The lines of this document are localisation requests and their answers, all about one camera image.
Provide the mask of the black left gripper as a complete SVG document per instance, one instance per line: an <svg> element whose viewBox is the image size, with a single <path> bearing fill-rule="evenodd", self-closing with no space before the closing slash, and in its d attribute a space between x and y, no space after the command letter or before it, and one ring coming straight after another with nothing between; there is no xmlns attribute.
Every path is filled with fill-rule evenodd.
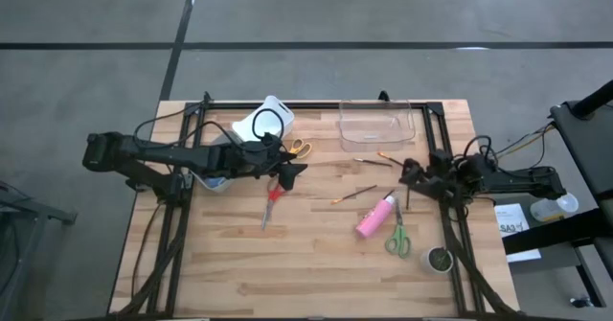
<svg viewBox="0 0 613 321"><path fill-rule="evenodd" d="M279 141L249 141L229 146L222 154L223 167L231 175L262 175L274 172L280 166L280 174L297 175L307 164L285 164L287 153Z"/></svg>

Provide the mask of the pink paint bottle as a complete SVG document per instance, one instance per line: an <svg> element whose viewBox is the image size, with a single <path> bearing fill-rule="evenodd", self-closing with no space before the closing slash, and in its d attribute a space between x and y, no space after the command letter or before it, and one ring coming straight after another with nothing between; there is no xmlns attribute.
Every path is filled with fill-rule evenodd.
<svg viewBox="0 0 613 321"><path fill-rule="evenodd" d="M355 231L362 238L370 237L396 207L396 198L386 195L360 220Z"/></svg>

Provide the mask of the grey plastic bin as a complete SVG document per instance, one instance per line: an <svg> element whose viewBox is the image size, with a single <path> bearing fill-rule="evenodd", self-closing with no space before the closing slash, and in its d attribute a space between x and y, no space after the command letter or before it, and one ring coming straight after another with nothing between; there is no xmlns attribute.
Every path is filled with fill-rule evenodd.
<svg viewBox="0 0 613 321"><path fill-rule="evenodd" d="M214 139L214 140L211 142L211 145L217 145L217 144L226 144L226 143L229 143L229 142L230 142L230 140L228 139L228 137L227 137L227 136L225 136L224 134L219 134L219 135L217 135L217 137L216 137L216 138L215 138L215 139ZM202 175L202 174L197 174L197 173L195 173L195 172L193 172L193 171L191 171L191 174L193 175L193 179L194 179L195 181L197 181L197 182L199 183L199 185L200 185L200 186L202 186L202 187L203 187L203 188L205 188L205 189L207 189L207 188L204 186L203 180L204 180L205 178L215 178L215 177L205 177L204 175ZM233 180L233 179L228 179L228 180L229 180L229 183L228 183L228 185L227 185L227 188L226 188L225 190L223 190L223 191L212 191L212 190L209 190L209 189L207 189L207 190L209 190L209 191L211 191L211 192L214 192L214 193L217 193L217 194L221 194L221 193L223 193L224 191L226 191L226 190L227 190L227 189L228 189L228 188L229 188L229 187L230 187L230 186L231 186L231 185L234 183L234 180Z"/></svg>

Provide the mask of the clear plastic bin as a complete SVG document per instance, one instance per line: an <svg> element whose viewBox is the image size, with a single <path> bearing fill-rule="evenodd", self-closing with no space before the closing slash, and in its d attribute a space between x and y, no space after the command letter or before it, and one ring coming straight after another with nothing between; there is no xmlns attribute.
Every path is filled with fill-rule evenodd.
<svg viewBox="0 0 613 321"><path fill-rule="evenodd" d="M342 101L338 125L347 152L402 150L416 135L412 105L406 100Z"/></svg>

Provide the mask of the green handled scissors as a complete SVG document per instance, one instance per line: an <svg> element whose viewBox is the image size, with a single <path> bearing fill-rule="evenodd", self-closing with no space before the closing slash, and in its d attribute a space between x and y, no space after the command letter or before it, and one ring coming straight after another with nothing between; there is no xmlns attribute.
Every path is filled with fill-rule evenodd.
<svg viewBox="0 0 613 321"><path fill-rule="evenodd" d="M390 254L406 259L410 255L411 241L403 224L402 212L395 199L393 199L392 205L396 218L396 227L392 236L386 240L385 249Z"/></svg>

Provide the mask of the black metal rack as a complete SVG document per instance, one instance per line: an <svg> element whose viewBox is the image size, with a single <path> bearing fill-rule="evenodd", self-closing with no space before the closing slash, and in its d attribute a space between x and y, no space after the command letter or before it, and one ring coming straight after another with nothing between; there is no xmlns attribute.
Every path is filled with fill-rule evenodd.
<svg viewBox="0 0 613 321"><path fill-rule="evenodd" d="M0 321L11 321L46 223L73 225L76 217L0 181Z"/></svg>

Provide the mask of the yellow handled scissors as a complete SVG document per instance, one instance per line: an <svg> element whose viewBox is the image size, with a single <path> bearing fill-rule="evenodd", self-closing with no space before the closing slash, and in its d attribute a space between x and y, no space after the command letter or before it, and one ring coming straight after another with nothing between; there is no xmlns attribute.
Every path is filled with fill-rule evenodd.
<svg viewBox="0 0 613 321"><path fill-rule="evenodd" d="M298 159L302 159L308 156L311 150L311 143L308 143L303 139L294 139L289 149L289 152L295 154Z"/></svg>

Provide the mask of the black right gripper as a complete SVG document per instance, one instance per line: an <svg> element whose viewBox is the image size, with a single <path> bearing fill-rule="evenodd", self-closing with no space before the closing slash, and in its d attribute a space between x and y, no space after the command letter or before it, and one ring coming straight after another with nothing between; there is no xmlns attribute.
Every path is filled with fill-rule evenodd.
<svg viewBox="0 0 613 321"><path fill-rule="evenodd" d="M452 154L442 149L430 152L426 172L429 180L422 170L410 170L405 172L398 182L413 186L414 192L432 199L462 198L462 186L457 181L457 169Z"/></svg>

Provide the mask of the black aluminium frame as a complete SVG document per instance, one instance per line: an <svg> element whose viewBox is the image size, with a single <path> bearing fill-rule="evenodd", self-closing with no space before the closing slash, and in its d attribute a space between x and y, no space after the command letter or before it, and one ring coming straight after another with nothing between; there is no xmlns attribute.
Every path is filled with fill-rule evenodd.
<svg viewBox="0 0 613 321"><path fill-rule="evenodd" d="M186 225L187 235L178 261L128 321L457 314L449 276L428 273L420 262L425 250L443 244L438 204L411 193L407 212L399 168L353 161L377 161L377 156L342 149L337 103L299 102L293 111L291 137L310 142L313 149L307 169L276 203L264 230L265 179L237 180L221 194L194 187L186 209L159 208L152 192L137 196L109 306L113 321L125 318L130 291L145 283L180 224ZM330 205L375 184L375 189ZM393 189L411 241L406 259L385 249L396 227L394 211L370 237L355 231Z"/></svg>

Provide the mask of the white plastic bin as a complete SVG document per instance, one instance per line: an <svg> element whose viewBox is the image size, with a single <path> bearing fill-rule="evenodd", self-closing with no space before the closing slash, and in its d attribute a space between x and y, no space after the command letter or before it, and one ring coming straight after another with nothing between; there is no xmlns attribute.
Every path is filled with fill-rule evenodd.
<svg viewBox="0 0 613 321"><path fill-rule="evenodd" d="M259 136L270 133L284 138L289 134L295 119L294 113L275 96L269 95L247 117L232 123L232 130L243 142L259 141Z"/></svg>

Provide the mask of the clear plastic jar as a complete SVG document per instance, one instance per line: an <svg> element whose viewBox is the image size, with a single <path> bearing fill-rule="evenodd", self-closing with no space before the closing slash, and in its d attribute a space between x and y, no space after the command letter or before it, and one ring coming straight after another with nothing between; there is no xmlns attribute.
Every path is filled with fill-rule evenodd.
<svg viewBox="0 0 613 321"><path fill-rule="evenodd" d="M547 222L572 215L578 209L577 198L572 194L566 194L557 199L538 200L531 205L530 212L536 220Z"/></svg>

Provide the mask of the paintbrush with orange tip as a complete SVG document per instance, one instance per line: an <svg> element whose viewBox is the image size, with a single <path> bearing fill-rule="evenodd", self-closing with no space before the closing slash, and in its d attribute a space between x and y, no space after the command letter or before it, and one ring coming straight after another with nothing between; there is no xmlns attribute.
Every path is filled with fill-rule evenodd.
<svg viewBox="0 0 613 321"><path fill-rule="evenodd" d="M337 203L343 202L344 200L347 200L347 199L353 198L353 197L355 197L355 196L358 196L358 195L364 194L364 193L366 193L366 192L368 192L368 191L370 191L370 190L372 190L372 189L375 189L375 188L377 188L377 185L376 185L376 184L375 184L375 185L373 185L373 186L370 186L370 187L367 187L367 188L361 189L361 190L359 190L359 191L357 191L357 192L354 192L354 193L352 193L352 194L345 195L345 196L342 196L342 197L340 197L340 198L336 198L336 199L334 199L334 200L332 200L332 201L330 202L330 205L334 205L334 204L337 204Z"/></svg>

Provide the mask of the white printed paper sheet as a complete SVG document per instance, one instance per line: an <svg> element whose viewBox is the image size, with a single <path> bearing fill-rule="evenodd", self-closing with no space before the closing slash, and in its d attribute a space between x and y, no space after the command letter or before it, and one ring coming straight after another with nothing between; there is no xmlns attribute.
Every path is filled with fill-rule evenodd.
<svg viewBox="0 0 613 321"><path fill-rule="evenodd" d="M497 205L494 207L498 229L502 239L530 229L530 225L519 203ZM538 249L522 251L507 255L509 264L540 260Z"/></svg>

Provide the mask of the black side cart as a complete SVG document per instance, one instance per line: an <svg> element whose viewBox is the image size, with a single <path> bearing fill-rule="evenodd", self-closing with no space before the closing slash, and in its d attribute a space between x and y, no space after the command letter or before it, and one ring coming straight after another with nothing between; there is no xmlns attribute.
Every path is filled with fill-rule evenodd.
<svg viewBox="0 0 613 321"><path fill-rule="evenodd" d="M503 239L509 254L560 243L593 244L613 279L613 80L580 101L550 109L550 117L598 204L596 209Z"/></svg>

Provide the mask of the red handled scissors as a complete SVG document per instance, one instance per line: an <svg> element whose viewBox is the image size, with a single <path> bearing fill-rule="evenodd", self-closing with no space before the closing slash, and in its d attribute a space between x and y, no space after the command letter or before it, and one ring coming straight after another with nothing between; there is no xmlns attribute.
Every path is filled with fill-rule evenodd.
<svg viewBox="0 0 613 321"><path fill-rule="evenodd" d="M279 179L277 177L274 177L267 184L267 192L267 204L262 216L261 230L264 230L266 228L266 224L272 214L273 206L277 202L277 200L285 193L285 189L280 184Z"/></svg>

